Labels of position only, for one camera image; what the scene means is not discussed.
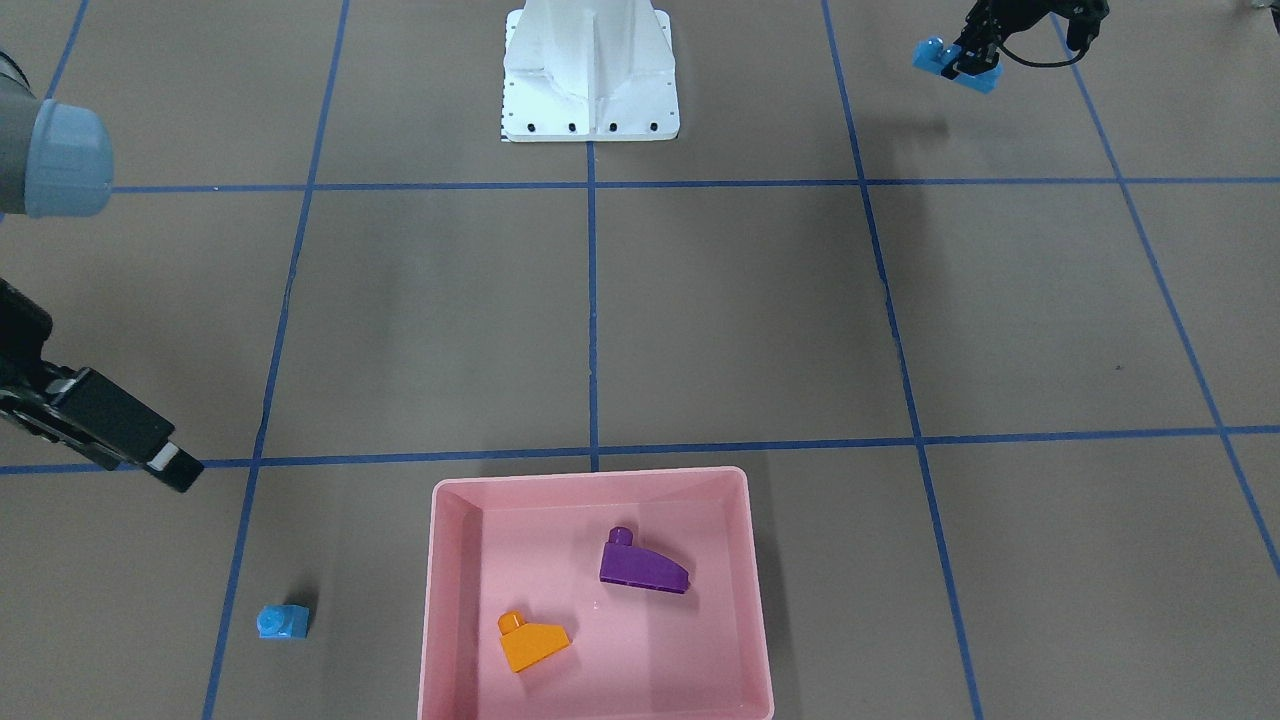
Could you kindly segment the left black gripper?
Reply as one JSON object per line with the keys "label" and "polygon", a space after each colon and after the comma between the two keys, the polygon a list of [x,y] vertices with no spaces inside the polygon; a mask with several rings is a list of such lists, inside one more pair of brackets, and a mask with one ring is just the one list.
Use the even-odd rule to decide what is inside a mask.
{"label": "left black gripper", "polygon": [[977,1],[965,29],[943,54],[943,73],[979,77],[998,69],[998,47],[1053,14],[1068,22],[1066,46],[1087,51],[1110,15],[1108,1]]}

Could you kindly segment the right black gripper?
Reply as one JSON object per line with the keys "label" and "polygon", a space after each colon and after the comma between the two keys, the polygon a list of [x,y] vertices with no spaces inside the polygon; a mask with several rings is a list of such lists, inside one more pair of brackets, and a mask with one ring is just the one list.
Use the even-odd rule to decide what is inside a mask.
{"label": "right black gripper", "polygon": [[172,441],[173,423],[92,368],[42,359],[47,311],[1,281],[3,421],[104,469],[127,464],[184,493],[205,465]]}

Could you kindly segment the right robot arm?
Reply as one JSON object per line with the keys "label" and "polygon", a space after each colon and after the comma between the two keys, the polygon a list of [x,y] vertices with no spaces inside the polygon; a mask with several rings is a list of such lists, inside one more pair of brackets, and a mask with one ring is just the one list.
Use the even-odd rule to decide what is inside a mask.
{"label": "right robot arm", "polygon": [[[92,217],[113,191],[114,151],[86,108],[38,97],[20,65],[1,58],[4,215]],[[172,441],[174,425],[102,373],[44,359],[51,316],[10,283],[1,290],[3,418],[101,469],[131,465],[184,493],[204,471]]]}

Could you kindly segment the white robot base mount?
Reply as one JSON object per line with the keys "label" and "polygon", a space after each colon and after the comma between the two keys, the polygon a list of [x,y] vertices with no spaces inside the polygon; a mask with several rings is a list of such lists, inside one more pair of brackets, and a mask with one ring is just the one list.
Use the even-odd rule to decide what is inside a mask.
{"label": "white robot base mount", "polygon": [[678,137],[667,12],[649,1],[527,1],[507,14],[504,31],[502,141]]}

